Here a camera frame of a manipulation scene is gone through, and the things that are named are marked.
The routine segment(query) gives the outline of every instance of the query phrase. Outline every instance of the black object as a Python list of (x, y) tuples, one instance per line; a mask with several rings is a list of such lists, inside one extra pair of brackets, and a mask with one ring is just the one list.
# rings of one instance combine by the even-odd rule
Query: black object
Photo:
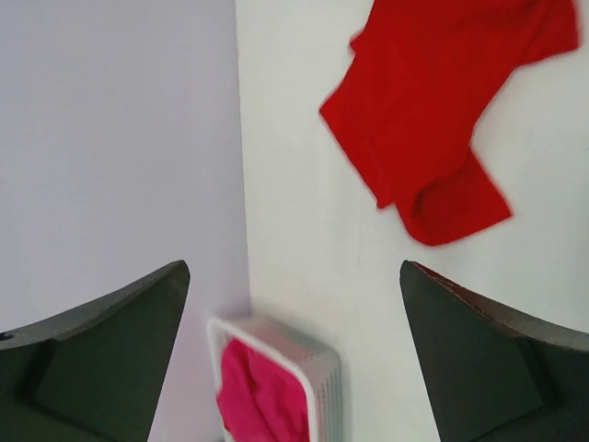
[(416, 262), (400, 283), (442, 442), (589, 441), (589, 334)]
[(190, 273), (171, 264), (0, 334), (1, 442), (145, 442)]

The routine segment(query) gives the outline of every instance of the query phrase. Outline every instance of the fabric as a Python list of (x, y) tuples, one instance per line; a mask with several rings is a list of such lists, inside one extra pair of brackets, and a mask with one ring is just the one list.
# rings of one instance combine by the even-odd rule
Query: fabric
[(236, 442), (308, 442), (306, 395), (293, 375), (235, 339), (221, 372), (217, 404)]
[(470, 146), (480, 115), (516, 67), (578, 46), (571, 0), (375, 0), (320, 113), (377, 207), (445, 244), (511, 216)]

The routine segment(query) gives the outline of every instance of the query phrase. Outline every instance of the plastic basket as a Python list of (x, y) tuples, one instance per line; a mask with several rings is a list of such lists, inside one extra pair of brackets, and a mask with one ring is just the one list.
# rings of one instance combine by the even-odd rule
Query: plastic basket
[[(214, 382), (221, 388), (221, 356), (232, 338), (268, 357), (303, 386), (310, 442), (341, 442), (340, 359), (330, 347), (277, 320), (252, 316), (241, 320), (211, 318), (207, 325)], [(225, 442), (235, 442), (225, 431)]]

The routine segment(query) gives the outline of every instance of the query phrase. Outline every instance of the pink cloth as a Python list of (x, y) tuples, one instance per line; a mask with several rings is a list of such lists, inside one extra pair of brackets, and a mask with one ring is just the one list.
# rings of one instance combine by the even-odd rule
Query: pink cloth
[(293, 375), (236, 339), (221, 373), (217, 404), (236, 442), (308, 442), (306, 395)]

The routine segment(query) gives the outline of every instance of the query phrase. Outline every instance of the white wall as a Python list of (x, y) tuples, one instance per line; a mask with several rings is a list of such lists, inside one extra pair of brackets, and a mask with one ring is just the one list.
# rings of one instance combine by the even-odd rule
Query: white wall
[(233, 0), (0, 1), (0, 58), (0, 330), (187, 260), (151, 440), (214, 440), (203, 321), (248, 308)]
[(404, 259), (589, 332), (589, 44), (520, 70), (479, 122), (474, 145), (514, 219), (427, 249), (394, 210), (376, 211), (318, 117), (371, 4), (237, 2), (252, 306), (340, 351), (349, 440), (434, 442), (398, 288)]

